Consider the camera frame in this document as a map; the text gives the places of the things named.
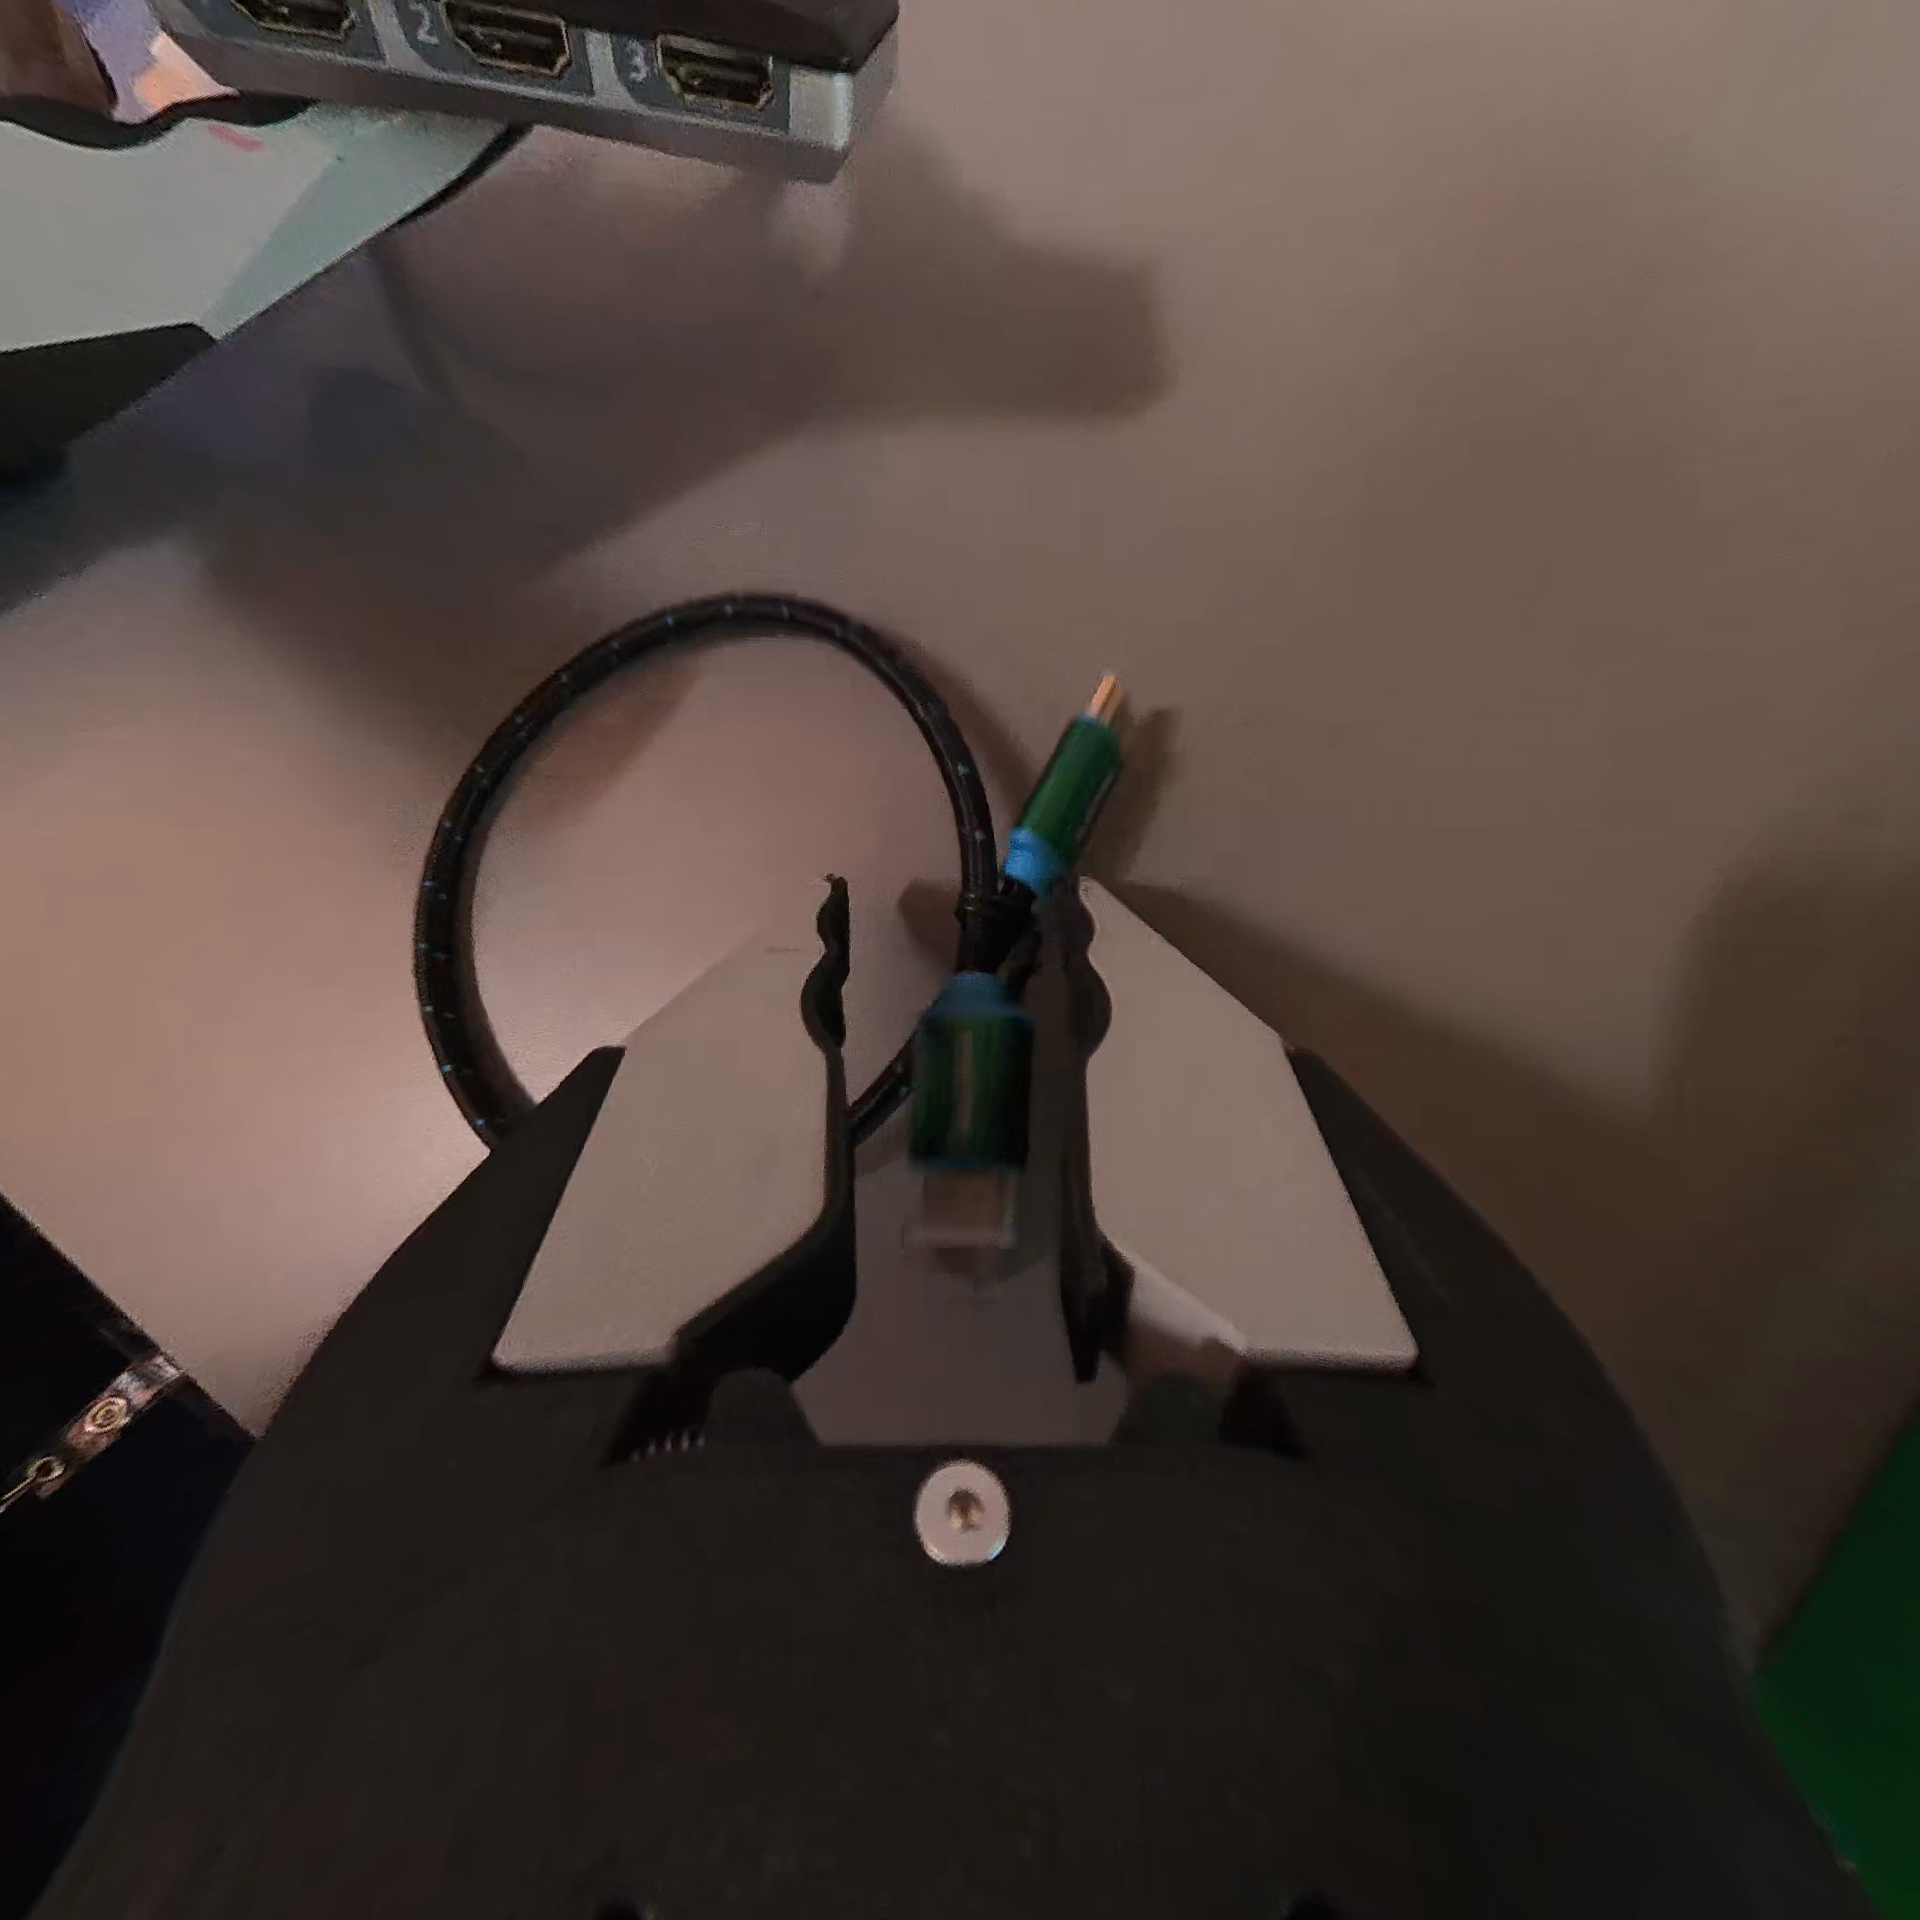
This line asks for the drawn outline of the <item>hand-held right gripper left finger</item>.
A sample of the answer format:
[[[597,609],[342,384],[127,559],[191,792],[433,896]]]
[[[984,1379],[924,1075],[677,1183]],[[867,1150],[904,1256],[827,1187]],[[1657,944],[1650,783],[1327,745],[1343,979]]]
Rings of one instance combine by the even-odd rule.
[[[829,1351],[856,1298],[849,972],[849,887],[824,876],[633,1028],[497,1370],[796,1381]]]

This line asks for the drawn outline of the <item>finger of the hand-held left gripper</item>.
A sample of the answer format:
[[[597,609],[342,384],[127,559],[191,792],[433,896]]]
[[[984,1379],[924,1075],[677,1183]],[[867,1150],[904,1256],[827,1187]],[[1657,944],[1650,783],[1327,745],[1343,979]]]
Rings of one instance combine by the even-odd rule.
[[[189,325],[223,339],[453,190],[505,127],[443,112],[304,104],[82,145],[3,120],[1,347]]]

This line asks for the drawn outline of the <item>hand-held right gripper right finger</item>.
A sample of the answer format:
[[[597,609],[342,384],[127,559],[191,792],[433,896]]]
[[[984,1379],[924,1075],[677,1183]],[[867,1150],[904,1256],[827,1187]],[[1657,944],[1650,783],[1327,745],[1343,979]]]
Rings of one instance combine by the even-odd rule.
[[[1076,1379],[1405,1378],[1417,1339],[1279,1033],[1094,877],[1054,923]]]

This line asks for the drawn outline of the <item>black braided cable green plugs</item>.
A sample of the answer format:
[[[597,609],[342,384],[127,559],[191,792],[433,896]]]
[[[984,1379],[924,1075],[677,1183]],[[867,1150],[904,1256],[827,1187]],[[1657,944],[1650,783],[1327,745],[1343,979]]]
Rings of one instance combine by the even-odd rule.
[[[972,744],[908,648],[826,602],[722,592],[648,612],[564,659],[491,727],[429,834],[411,916],[411,986],[443,1091],[486,1150],[504,1145],[535,1100],[501,1051],[477,981],[472,898],[487,835],[522,764],[620,673],[748,640],[824,645],[859,666],[904,710],[927,749],[955,840],[955,944],[945,984],[886,1068],[843,1102],[849,1145],[908,1114],[908,1159],[924,1224],[948,1253],[1016,1237],[1029,1157],[1033,1025],[1024,999],[1044,903],[1082,865],[1125,768],[1124,691],[1103,678],[1068,720],[1005,835]]]

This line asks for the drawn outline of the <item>brushed metal hub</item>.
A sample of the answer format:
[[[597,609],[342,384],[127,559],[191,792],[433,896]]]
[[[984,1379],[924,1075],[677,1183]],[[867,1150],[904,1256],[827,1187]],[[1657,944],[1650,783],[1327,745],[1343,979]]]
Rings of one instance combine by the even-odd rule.
[[[888,98],[898,1],[155,1],[218,84],[552,127],[829,181]]]

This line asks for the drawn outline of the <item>green storage bin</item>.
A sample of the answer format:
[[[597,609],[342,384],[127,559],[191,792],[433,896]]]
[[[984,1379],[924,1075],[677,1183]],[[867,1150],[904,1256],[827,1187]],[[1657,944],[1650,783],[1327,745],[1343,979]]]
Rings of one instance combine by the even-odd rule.
[[[1917,1423],[1765,1645],[1755,1700],[1867,1900],[1917,1913]]]

